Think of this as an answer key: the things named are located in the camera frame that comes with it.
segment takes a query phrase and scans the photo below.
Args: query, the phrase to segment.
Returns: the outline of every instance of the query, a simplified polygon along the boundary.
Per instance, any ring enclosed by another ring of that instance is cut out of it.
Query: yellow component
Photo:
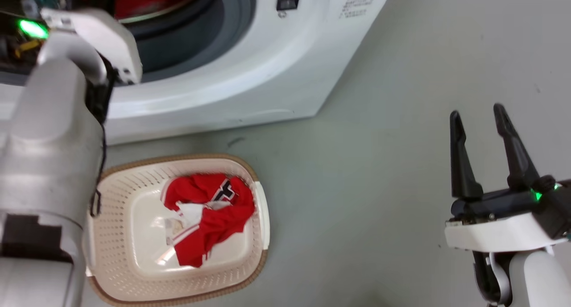
[[[22,53],[24,51],[30,50],[30,49],[34,49],[36,47],[39,47],[41,45],[41,42],[37,39],[34,39],[33,41],[29,41],[29,42],[25,42],[22,45],[20,45],[20,47],[18,47],[16,49],[16,51],[14,52],[14,54],[16,55],[17,59],[20,59],[22,57]]]

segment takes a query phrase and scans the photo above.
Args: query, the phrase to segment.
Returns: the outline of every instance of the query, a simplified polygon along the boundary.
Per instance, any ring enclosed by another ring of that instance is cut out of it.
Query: floor stain
[[[234,140],[228,142],[228,143],[226,144],[226,146],[227,146],[227,148],[230,149],[230,148],[232,148],[234,145],[236,145],[236,144],[238,144],[238,143],[240,143],[240,142],[242,142],[242,141],[245,141],[245,139],[246,139],[245,137],[237,137],[237,138],[235,138]]]

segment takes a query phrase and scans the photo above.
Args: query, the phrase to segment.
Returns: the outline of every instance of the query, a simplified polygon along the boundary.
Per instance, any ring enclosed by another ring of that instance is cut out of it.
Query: basket rim
[[[257,174],[255,173],[253,168],[251,166],[249,166],[249,164],[247,162],[245,162],[243,159],[241,159],[239,157],[231,156],[230,154],[224,154],[224,153],[191,154],[191,155],[182,155],[182,156],[157,157],[157,158],[143,159],[140,161],[125,163],[123,165],[118,165],[118,166],[114,166],[114,167],[110,167],[109,169],[106,169],[101,174],[101,179],[99,182],[103,181],[104,179],[106,179],[106,177],[109,177],[113,173],[117,173],[117,172],[124,171],[127,169],[132,169],[134,167],[151,165],[151,164],[161,163],[161,162],[180,161],[180,160],[185,160],[185,159],[229,159],[229,160],[234,161],[234,162],[238,163],[239,165],[243,166],[248,171],[248,173],[251,175],[254,182],[259,182]],[[184,303],[197,303],[198,301],[203,301],[206,299],[220,297],[222,295],[227,295],[227,294],[233,293],[235,291],[238,291],[238,290],[241,290],[241,289],[247,287],[261,273],[262,269],[265,266],[265,262],[267,260],[267,255],[268,255],[268,250],[267,249],[263,250],[261,252],[260,262],[257,265],[254,272],[246,280],[244,280],[240,283],[237,283],[236,285],[232,285],[232,286],[229,286],[226,288],[218,289],[218,290],[211,291],[211,292],[204,293],[204,294],[192,295],[192,296],[187,296],[187,297],[180,297],[180,298],[175,298],[175,299],[162,299],[162,300],[154,300],[154,301],[123,301],[120,299],[115,299],[114,297],[111,297],[110,295],[108,295],[102,289],[102,287],[99,285],[95,276],[87,277],[87,280],[88,280],[91,288],[95,292],[95,294],[98,295],[98,297],[100,299],[102,299],[102,301],[104,301],[105,303],[108,303],[110,305],[113,305],[115,307],[133,307],[133,306],[137,306],[137,307],[166,307],[166,306],[173,306],[173,305],[181,305]]]

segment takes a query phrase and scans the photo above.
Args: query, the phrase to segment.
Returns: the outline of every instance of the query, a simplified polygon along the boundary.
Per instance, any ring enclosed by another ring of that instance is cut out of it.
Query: washing machine door opening
[[[0,5],[9,7],[10,15],[0,17],[18,18],[18,5],[5,1]],[[243,37],[254,9],[255,0],[116,0],[116,18],[137,41],[143,82],[181,75],[214,61]],[[33,61],[0,62],[0,83],[23,85]]]

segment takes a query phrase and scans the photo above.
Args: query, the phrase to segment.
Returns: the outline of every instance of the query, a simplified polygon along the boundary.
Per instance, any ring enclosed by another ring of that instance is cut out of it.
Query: clothing logo
[[[228,199],[230,201],[234,198],[236,193],[232,190],[232,185],[230,184],[229,179],[225,179],[224,182],[220,185],[220,188],[212,198],[212,201],[220,201],[222,199]]]

